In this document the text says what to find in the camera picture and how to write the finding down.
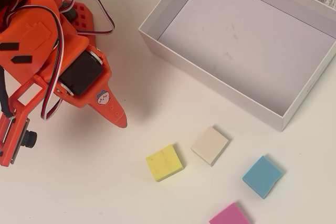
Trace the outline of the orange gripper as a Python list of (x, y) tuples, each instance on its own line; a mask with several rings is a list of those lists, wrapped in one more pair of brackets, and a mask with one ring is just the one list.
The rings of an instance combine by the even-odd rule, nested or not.
[(67, 34), (64, 39), (64, 57), (53, 94), (78, 108), (89, 105), (114, 125), (126, 128), (125, 111), (108, 87), (110, 67), (104, 53), (87, 37)]

